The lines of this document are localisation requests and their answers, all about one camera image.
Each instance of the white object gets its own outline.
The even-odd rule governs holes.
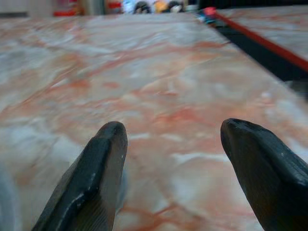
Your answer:
[[[134,0],[123,0],[122,7],[123,7],[123,13],[134,13]]]

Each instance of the marble countertop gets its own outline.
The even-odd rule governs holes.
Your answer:
[[[217,15],[308,71],[308,5],[218,10]]]
[[[115,231],[260,231],[220,143],[229,117],[308,160],[305,103],[189,14],[0,20],[0,163],[24,230],[106,122],[128,132]]]

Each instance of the colorful object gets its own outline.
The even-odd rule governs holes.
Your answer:
[[[56,10],[53,12],[55,17],[83,15],[84,10],[77,0],[58,0]]]
[[[111,13],[122,13],[122,4],[118,1],[110,2],[108,7]]]
[[[168,4],[165,3],[164,1],[156,1],[153,3],[155,6],[155,12],[156,13],[161,13],[162,11],[166,10],[168,8]]]

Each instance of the marble slab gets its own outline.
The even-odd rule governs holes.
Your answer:
[[[308,160],[305,103],[193,15],[0,20],[0,163],[25,231],[112,120],[129,141],[115,231],[261,231],[220,143],[229,117]]]
[[[308,71],[308,5],[218,10],[217,15]]]

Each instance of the red strip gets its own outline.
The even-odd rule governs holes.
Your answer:
[[[231,26],[234,29],[242,32],[243,34],[245,34],[249,38],[253,39],[254,41],[256,41],[260,44],[262,44],[263,46],[265,46],[269,50],[275,52],[276,54],[280,55],[281,57],[285,58],[286,60],[294,63],[295,65],[301,67],[302,69],[304,69],[305,71],[308,72],[308,61],[301,58],[300,56],[290,52],[286,48],[283,48],[283,47],[277,45],[276,43],[273,43],[273,42],[265,39],[264,37],[260,36],[259,34],[257,34],[253,31],[245,28],[244,26],[230,20],[229,18],[219,14],[218,12],[216,12],[216,18],[221,19],[222,21],[224,21],[229,26]]]

